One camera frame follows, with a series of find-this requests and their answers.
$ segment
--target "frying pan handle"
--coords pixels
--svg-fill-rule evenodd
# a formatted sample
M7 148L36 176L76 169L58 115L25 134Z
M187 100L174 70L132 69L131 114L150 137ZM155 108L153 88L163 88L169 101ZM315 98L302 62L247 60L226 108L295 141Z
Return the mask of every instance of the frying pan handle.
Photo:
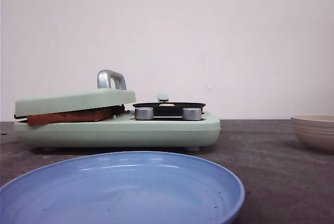
M116 89L126 90L124 76L111 70L99 71L98 88L111 88L111 79L115 82Z
M168 102L169 101L169 97L165 93L158 94L157 99L158 99L159 102Z

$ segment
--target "sandwich press lid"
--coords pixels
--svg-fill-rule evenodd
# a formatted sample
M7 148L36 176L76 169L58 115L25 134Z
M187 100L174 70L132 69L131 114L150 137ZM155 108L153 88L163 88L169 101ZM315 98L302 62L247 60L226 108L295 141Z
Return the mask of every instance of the sandwich press lid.
M111 88L111 79L115 89ZM126 89L122 74L102 70L98 74L98 88L54 96L19 99L15 103L16 119L32 114L60 113L111 107L136 101L135 92Z

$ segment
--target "blue plate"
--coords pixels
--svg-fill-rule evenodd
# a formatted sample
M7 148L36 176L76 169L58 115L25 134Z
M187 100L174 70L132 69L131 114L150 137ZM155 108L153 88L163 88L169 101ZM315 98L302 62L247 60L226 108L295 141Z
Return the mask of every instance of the blue plate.
M232 223L244 201L226 168L168 152L58 162L1 188L0 223Z

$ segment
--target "mint green toy stove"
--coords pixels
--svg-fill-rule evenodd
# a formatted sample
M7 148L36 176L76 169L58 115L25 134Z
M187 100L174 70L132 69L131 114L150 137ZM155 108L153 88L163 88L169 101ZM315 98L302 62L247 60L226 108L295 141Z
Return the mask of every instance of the mint green toy stove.
M116 89L111 88L114 80ZM135 93L126 89L123 75L103 70L98 89L66 95L18 100L15 117L111 107L135 102ZM202 108L180 108L166 95L158 96L155 108L136 106L106 120L29 125L14 124L19 141L32 147L185 147L198 151L213 144L220 133L220 121Z

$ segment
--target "stove foot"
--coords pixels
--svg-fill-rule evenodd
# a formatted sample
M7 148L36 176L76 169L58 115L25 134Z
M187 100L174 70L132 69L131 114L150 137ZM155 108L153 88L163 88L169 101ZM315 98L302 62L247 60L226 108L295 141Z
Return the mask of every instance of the stove foot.
M188 152L197 152L199 151L199 147L185 147Z
M54 152L57 150L56 147L42 147L44 152Z

